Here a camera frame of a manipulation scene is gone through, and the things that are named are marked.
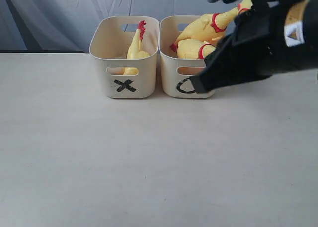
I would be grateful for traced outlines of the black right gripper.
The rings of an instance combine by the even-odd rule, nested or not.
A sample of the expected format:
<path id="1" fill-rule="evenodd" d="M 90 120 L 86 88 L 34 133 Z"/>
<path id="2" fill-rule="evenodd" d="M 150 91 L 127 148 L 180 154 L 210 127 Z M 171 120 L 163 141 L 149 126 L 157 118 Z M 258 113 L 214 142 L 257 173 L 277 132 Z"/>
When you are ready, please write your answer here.
<path id="1" fill-rule="evenodd" d="M 222 1 L 225 4 L 238 0 Z M 275 74 L 318 66 L 318 0 L 251 0 L 251 10 L 236 20 L 204 58 L 205 68 L 189 80 L 198 94 L 263 81 Z"/>

